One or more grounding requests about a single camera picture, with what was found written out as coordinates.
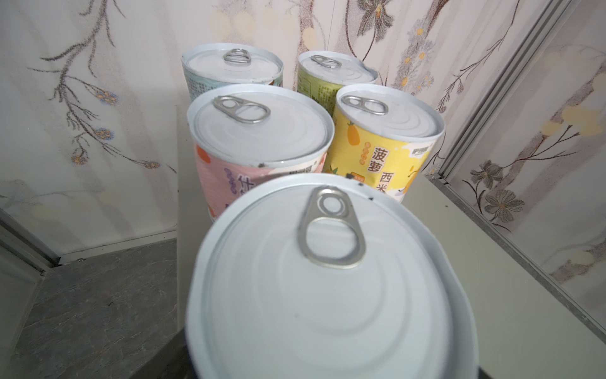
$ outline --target wallpaper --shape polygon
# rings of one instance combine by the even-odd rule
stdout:
[[[581,1],[451,185],[606,327],[605,19]]]
[[[355,55],[447,133],[441,164],[547,0],[7,0],[0,4],[0,208],[58,254],[176,228],[181,53]]]

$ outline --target tin can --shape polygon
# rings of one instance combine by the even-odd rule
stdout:
[[[185,314],[198,377],[478,377],[473,313],[444,250],[359,184],[285,176],[215,222]]]
[[[259,47],[240,44],[199,45],[181,57],[191,100],[229,84],[269,84],[282,87],[284,63]]]
[[[349,176],[398,201],[444,133],[444,120],[429,105],[373,84],[340,89],[333,119],[335,140],[325,172]]]
[[[210,215],[281,175],[321,172],[335,135],[330,115],[291,90],[234,84],[197,97],[187,111]]]
[[[332,116],[335,96],[343,86],[375,83],[379,73],[351,55],[311,51],[299,55],[297,92],[309,96]]]

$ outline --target marble floor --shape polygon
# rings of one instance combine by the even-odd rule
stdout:
[[[4,373],[126,379],[177,331],[176,241],[54,268]]]

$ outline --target pull tab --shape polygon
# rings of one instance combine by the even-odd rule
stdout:
[[[341,67],[341,62],[324,55],[312,55],[311,60],[326,67],[327,69],[338,69]]]
[[[264,119],[268,118],[271,114],[271,110],[263,104],[259,104],[258,102],[249,101],[242,98],[237,98],[235,96],[217,96],[213,100],[213,105],[215,106],[215,108],[222,111],[224,114],[228,115],[234,120],[244,122],[246,124],[256,124],[257,122],[261,122]],[[238,116],[236,112],[238,112],[238,110],[244,107],[261,108],[263,110],[263,115],[255,119],[242,118]]]
[[[384,116],[387,114],[387,112],[389,112],[389,107],[387,106],[386,103],[379,101],[379,100],[375,100],[375,99],[347,95],[347,96],[343,96],[341,98],[341,101],[346,103],[348,106],[361,109],[365,112],[372,113],[374,115]],[[378,110],[368,108],[368,106],[366,105],[368,103],[379,104],[383,108],[383,111],[378,111]]]
[[[230,63],[250,64],[250,53],[244,49],[231,49],[223,55],[223,59]]]
[[[339,209],[328,209],[325,205],[325,200],[335,198],[339,201]],[[356,235],[358,243],[352,253],[342,258],[320,257],[316,255],[307,245],[307,229],[309,225],[319,220],[338,220],[352,229]],[[358,223],[356,212],[353,210],[353,205],[349,196],[336,187],[318,187],[311,194],[307,211],[303,222],[299,226],[297,235],[299,247],[310,261],[324,267],[333,269],[351,269],[362,263],[362,259],[366,254],[366,240],[362,234],[362,229]]]

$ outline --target yellow can label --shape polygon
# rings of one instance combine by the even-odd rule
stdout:
[[[343,88],[342,84],[335,84],[316,78],[299,66],[297,92],[310,97],[333,115],[337,91]]]
[[[335,138],[324,172],[349,176],[400,201],[427,159],[433,141],[408,143],[368,132],[335,108]]]

